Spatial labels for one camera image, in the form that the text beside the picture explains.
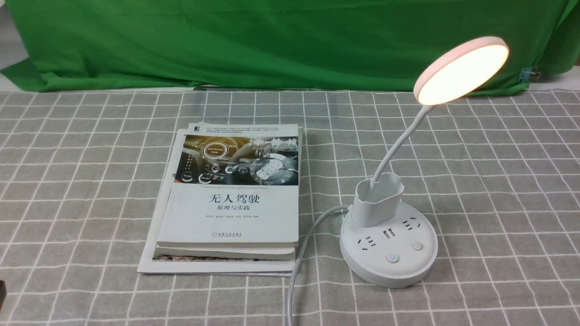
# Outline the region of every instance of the lamp base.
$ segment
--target lamp base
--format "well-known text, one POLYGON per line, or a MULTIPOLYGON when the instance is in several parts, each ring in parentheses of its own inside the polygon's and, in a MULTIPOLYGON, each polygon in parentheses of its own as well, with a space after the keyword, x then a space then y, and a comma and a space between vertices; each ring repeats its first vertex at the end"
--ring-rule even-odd
POLYGON ((399 203, 395 216, 361 227, 348 213, 340 229, 340 251, 350 269, 367 282, 404 288, 427 275, 437 256, 437 236, 427 218, 399 203))

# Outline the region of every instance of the gray checkered tablecloth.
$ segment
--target gray checkered tablecloth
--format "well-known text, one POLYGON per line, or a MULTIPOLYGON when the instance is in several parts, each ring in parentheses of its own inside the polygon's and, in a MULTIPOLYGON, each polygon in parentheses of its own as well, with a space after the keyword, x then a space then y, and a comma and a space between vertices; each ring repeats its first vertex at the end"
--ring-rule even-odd
MULTIPOLYGON (((409 93, 0 93, 0 325, 284 325, 287 279, 138 275, 175 130, 300 124, 300 229, 350 204, 419 110, 409 93)), ((350 272, 326 220, 298 325, 577 326, 580 93, 469 98, 433 111, 391 162, 438 259, 386 290, 350 272)))

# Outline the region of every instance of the dark object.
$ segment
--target dark object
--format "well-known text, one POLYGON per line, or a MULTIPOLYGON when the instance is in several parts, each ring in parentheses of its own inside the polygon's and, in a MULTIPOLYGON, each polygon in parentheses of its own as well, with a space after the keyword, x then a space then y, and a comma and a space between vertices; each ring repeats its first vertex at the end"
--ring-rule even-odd
POLYGON ((4 299, 8 295, 8 291, 6 290, 6 282, 0 280, 0 311, 2 311, 2 305, 4 304, 4 299))

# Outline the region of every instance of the book stack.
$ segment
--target book stack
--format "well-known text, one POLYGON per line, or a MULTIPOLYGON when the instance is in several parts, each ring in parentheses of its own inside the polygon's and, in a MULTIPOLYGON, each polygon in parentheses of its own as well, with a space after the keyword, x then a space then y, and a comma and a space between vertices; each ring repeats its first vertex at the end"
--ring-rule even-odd
POLYGON ((297 125, 179 130, 138 271, 287 276, 301 144, 297 125))

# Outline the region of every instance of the flexible gooseneck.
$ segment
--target flexible gooseneck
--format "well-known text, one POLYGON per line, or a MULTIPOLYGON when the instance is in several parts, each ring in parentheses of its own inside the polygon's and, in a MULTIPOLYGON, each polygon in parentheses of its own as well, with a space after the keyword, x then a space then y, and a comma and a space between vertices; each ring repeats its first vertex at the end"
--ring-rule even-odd
POLYGON ((385 157, 383 158, 383 160, 380 162, 379 167, 376 169, 375 175, 373 175, 373 177, 371 179, 371 184, 369 185, 370 186, 369 194, 372 194, 375 191, 375 187, 376 187, 377 183, 379 182, 380 175, 385 171, 387 164, 389 163, 391 158, 393 158, 393 156, 395 155, 397 150, 401 147, 401 145, 405 141, 407 141, 407 139, 411 136, 411 134, 413 132, 415 132, 415 130, 419 127, 419 125, 421 124, 423 119, 425 119, 425 117, 429 114, 429 112, 431 112, 435 107, 436 106, 423 106, 423 108, 421 108, 421 110, 419 111, 419 113, 415 117, 415 120, 413 120, 413 123, 397 139, 395 144, 393 144, 391 146, 391 148, 388 150, 388 152, 385 155, 385 157))

